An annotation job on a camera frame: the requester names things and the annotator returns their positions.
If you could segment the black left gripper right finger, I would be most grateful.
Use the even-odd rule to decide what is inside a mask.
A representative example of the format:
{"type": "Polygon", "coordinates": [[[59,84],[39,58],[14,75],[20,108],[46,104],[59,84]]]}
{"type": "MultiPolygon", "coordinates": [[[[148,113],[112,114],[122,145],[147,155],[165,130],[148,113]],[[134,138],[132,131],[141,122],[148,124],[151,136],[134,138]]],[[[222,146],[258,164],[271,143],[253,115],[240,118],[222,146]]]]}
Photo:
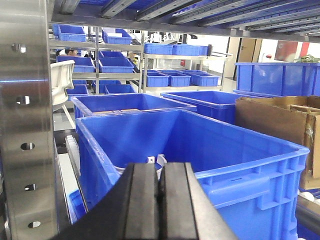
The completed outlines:
{"type": "Polygon", "coordinates": [[[161,240],[238,238],[204,193],[188,162],[169,162],[163,167],[158,204],[161,240]]]}

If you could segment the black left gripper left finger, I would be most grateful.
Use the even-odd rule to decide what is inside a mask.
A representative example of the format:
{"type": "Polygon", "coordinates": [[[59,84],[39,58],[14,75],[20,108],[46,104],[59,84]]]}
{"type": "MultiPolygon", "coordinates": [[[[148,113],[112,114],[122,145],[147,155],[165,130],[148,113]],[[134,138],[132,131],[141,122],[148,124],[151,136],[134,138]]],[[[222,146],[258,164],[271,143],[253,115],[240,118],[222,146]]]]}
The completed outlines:
{"type": "Polygon", "coordinates": [[[112,189],[55,240],[156,240],[158,177],[150,163],[130,163],[112,189]]]}

